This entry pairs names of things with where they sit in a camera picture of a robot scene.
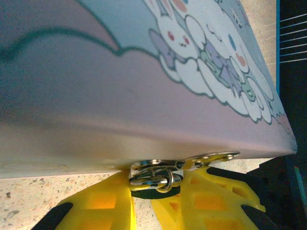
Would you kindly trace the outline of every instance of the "pink cheek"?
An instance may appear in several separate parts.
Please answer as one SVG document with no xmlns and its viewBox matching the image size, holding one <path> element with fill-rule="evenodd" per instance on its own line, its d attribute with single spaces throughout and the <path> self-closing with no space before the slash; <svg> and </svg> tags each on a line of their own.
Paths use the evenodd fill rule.
<svg viewBox="0 0 307 230">
<path fill-rule="evenodd" d="M 185 3 L 182 0 L 173 0 L 173 3 L 180 9 L 182 12 L 187 12 Z"/>
<path fill-rule="evenodd" d="M 190 41 L 188 40 L 188 38 L 187 38 L 187 37 L 183 36 L 183 40 L 186 42 L 186 44 L 187 44 L 187 45 L 189 45 L 189 44 L 190 44 Z"/>
<path fill-rule="evenodd" d="M 175 40 L 175 36 L 173 35 L 172 32 L 168 31 L 167 35 L 168 35 L 168 37 L 169 37 L 170 40 L 172 40 L 172 41 Z"/>
<path fill-rule="evenodd" d="M 239 60 L 240 64 L 245 67 L 246 66 L 246 62 L 244 60 L 244 58 L 242 56 L 240 56 L 238 53 L 236 53 L 236 58 Z"/>
</svg>

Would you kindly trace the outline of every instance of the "concrete floor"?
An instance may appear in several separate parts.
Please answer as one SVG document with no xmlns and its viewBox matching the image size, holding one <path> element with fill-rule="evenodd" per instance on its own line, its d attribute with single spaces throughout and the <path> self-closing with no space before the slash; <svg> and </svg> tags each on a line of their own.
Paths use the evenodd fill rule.
<svg viewBox="0 0 307 230">
<path fill-rule="evenodd" d="M 276 1 L 241 0 L 276 84 Z M 214 167 L 246 173 L 267 159 L 235 160 Z M 59 201 L 109 174 L 0 180 L 0 229 L 31 229 Z M 138 229 L 161 229 L 148 200 L 135 199 Z"/>
<path fill-rule="evenodd" d="M 241 3 L 276 85 L 276 1 L 241 0 Z"/>
</svg>

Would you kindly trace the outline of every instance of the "yellow plastic stand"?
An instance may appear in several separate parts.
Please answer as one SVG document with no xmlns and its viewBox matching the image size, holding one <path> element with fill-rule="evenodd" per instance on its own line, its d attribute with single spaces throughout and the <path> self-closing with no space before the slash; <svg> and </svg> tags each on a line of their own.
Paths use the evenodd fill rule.
<svg viewBox="0 0 307 230">
<path fill-rule="evenodd" d="M 152 200 L 164 230 L 257 230 L 241 205 L 265 207 L 251 188 L 207 173 L 208 167 L 184 171 L 180 194 Z"/>
<path fill-rule="evenodd" d="M 119 172 L 64 200 L 73 207 L 57 230 L 136 230 L 129 172 Z"/>
</svg>

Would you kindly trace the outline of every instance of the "white bunny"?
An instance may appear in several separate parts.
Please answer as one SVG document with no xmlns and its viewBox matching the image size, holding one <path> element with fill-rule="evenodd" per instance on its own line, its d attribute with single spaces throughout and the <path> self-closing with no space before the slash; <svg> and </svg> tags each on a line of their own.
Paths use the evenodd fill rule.
<svg viewBox="0 0 307 230">
<path fill-rule="evenodd" d="M 241 92 L 240 95 L 234 94 L 211 74 L 207 74 L 207 66 L 199 60 L 198 66 L 214 95 L 219 101 L 228 103 L 239 113 L 243 115 L 248 113 L 254 121 L 263 117 L 267 122 L 271 122 L 270 110 L 261 89 L 268 98 L 273 100 L 272 90 L 231 19 L 214 0 L 189 0 L 185 7 L 185 12 L 180 14 L 186 17 L 191 15 L 200 23 L 207 41 L 210 41 L 220 56 L 231 60 L 240 81 L 251 86 L 255 100 L 250 100 L 245 92 Z M 187 24 L 187 26 L 191 31 L 193 25 Z M 199 36 L 197 33 L 191 32 L 191 34 L 193 38 Z M 252 78 L 246 77 L 249 72 L 256 77 L 257 83 Z"/>
<path fill-rule="evenodd" d="M 205 83 L 196 62 L 199 56 L 198 48 L 191 36 L 179 25 L 169 0 L 143 1 L 155 16 L 159 34 L 168 46 L 166 47 L 164 44 L 161 44 L 163 50 L 160 50 L 159 55 L 164 71 L 173 80 L 181 81 L 191 91 L 212 97 L 213 94 Z M 155 38 L 153 42 L 158 50 L 162 49 L 158 47 L 159 43 L 162 43 L 161 39 L 153 31 L 151 33 L 152 38 Z M 172 53 L 174 67 L 172 67 L 172 61 L 169 60 L 171 59 L 170 53 Z"/>
</svg>

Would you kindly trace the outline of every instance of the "silver hardware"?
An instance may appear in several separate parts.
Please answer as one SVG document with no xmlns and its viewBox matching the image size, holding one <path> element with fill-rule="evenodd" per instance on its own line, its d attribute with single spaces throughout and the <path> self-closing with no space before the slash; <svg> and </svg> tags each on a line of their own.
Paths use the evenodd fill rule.
<svg viewBox="0 0 307 230">
<path fill-rule="evenodd" d="M 130 190 L 156 189 L 160 193 L 167 193 L 172 187 L 181 184 L 181 177 L 173 172 L 208 166 L 212 161 L 229 161 L 238 154 L 238 151 L 227 151 L 202 154 L 179 161 L 138 161 L 131 165 Z"/>
</svg>

